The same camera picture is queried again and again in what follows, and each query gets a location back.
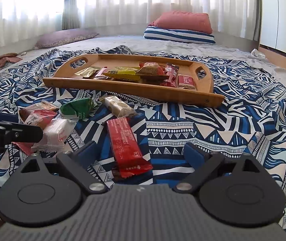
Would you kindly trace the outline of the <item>small dark red bar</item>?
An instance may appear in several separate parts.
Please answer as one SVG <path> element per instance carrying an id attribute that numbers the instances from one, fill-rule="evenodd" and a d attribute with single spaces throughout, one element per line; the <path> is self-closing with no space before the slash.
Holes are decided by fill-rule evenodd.
<path id="1" fill-rule="evenodd" d="M 106 124 L 119 176 L 127 179 L 151 171 L 153 167 L 143 158 L 128 119 L 111 119 Z"/>

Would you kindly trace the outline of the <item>white translucent snack packet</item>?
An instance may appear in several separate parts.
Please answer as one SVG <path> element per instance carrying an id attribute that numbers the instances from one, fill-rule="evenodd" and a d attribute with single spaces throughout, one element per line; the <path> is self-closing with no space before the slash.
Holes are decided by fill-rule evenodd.
<path id="1" fill-rule="evenodd" d="M 33 151 L 58 152 L 65 146 L 65 141 L 73 132 L 77 120 L 53 119 L 43 130 L 43 137 L 35 143 L 31 149 Z"/>

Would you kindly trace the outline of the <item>pink white snack packet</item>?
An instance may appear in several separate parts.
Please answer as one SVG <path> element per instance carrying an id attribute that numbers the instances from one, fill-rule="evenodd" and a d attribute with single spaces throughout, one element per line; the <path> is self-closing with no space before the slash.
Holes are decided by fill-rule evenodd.
<path id="1" fill-rule="evenodd" d="M 24 124 L 38 126 L 44 130 L 56 115 L 57 113 L 52 110 L 33 110 L 25 120 Z M 17 145 L 27 156 L 30 156 L 33 153 L 31 147 L 34 143 L 14 142 L 14 144 Z"/>

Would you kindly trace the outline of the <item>green snack packet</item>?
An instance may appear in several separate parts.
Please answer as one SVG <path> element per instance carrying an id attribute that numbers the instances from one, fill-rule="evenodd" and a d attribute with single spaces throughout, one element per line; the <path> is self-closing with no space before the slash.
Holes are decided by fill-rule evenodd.
<path id="1" fill-rule="evenodd" d="M 74 120 L 89 118 L 95 111 L 97 103 L 91 98 L 81 98 L 63 104 L 59 112 L 62 117 Z"/>

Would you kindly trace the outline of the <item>beige nougat bar packet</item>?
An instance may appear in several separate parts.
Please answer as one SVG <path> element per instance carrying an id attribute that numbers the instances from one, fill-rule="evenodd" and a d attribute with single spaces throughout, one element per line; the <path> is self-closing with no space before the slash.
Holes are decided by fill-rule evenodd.
<path id="1" fill-rule="evenodd" d="M 137 115 L 136 111 L 132 107 L 120 100 L 117 96 L 101 97 L 99 100 L 117 118 Z"/>

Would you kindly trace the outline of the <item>brown snack packet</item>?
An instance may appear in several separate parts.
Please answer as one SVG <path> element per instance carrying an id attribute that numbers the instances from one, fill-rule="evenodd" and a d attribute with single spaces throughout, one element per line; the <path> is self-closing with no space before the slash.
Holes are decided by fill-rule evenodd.
<path id="1" fill-rule="evenodd" d="M 52 110 L 57 111 L 58 107 L 48 101 L 42 100 L 41 102 L 32 104 L 30 106 L 20 108 L 18 113 L 20 118 L 25 121 L 27 117 L 33 112 L 33 110 Z"/>

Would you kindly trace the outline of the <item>red Biscoff biscuit packet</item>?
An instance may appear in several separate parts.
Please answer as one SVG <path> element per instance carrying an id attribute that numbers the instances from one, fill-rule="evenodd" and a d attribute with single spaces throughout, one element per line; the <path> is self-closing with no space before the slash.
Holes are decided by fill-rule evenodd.
<path id="1" fill-rule="evenodd" d="M 193 78 L 188 75 L 178 75 L 178 87 L 190 90 L 196 88 Z"/>

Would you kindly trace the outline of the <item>red patterned biscuit packet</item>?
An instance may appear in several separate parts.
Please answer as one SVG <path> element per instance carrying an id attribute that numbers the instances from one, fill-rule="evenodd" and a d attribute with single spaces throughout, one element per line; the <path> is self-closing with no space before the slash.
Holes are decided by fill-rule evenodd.
<path id="1" fill-rule="evenodd" d="M 104 67 L 104 68 L 101 68 L 97 74 L 94 76 L 94 80 L 107 80 L 109 79 L 108 76 L 105 75 L 106 72 L 108 72 L 108 68 L 107 67 Z"/>

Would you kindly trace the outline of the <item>gold foil snack packet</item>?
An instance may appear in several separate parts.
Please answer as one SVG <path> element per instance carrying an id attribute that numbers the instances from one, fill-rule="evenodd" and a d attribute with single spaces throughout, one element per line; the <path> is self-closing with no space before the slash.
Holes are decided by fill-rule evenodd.
<path id="1" fill-rule="evenodd" d="M 100 70 L 100 67 L 87 67 L 75 73 L 77 76 L 81 76 L 82 78 L 90 78 L 94 74 L 96 74 Z"/>

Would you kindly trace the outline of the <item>yellow snack packet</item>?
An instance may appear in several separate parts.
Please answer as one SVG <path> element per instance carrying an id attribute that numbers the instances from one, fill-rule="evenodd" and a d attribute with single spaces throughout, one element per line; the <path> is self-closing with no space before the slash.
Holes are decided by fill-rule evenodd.
<path id="1" fill-rule="evenodd" d="M 141 79 L 140 76 L 137 75 L 139 70 L 138 67 L 113 67 L 109 68 L 105 75 L 116 80 L 138 82 Z"/>

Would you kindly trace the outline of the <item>long red snack bar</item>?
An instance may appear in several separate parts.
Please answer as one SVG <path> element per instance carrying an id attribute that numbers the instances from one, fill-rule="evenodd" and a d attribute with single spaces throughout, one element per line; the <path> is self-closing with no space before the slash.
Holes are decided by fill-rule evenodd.
<path id="1" fill-rule="evenodd" d="M 165 87 L 176 88 L 178 71 L 179 71 L 179 66 L 167 63 L 165 67 L 165 75 L 168 76 L 168 79 L 162 81 L 160 85 Z"/>

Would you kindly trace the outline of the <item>red gold cracker packet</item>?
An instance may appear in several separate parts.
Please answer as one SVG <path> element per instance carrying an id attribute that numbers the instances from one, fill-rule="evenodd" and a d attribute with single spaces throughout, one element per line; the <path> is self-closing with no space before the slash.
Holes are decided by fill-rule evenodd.
<path id="1" fill-rule="evenodd" d="M 136 72 L 136 75 L 148 81 L 164 81 L 169 78 L 169 76 L 165 74 L 165 69 L 155 62 L 144 63 Z"/>

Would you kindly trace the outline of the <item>crumpled white tissue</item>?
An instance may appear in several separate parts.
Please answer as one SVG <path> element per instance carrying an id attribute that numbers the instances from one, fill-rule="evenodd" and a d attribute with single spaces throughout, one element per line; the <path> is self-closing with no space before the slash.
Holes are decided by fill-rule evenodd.
<path id="1" fill-rule="evenodd" d="M 266 59 L 265 54 L 261 51 L 258 51 L 256 48 L 251 51 L 251 55 L 255 58 Z"/>

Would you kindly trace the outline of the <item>white sheer curtain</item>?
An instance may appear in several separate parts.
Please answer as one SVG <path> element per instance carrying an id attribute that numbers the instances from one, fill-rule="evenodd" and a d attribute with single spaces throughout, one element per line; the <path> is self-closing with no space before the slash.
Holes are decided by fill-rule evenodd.
<path id="1" fill-rule="evenodd" d="M 80 27 L 148 24 L 164 12 L 208 14 L 211 27 L 258 40 L 260 0 L 77 0 Z M 0 0 L 0 47 L 62 30 L 64 0 Z"/>

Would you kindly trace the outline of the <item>red pillow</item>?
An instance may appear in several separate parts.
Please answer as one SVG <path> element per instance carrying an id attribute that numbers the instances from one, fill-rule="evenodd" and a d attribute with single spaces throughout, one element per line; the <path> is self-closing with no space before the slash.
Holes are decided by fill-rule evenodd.
<path id="1" fill-rule="evenodd" d="M 206 13 L 192 13 L 185 11 L 164 12 L 150 26 L 164 29 L 186 29 L 191 31 L 212 33 L 210 18 Z"/>

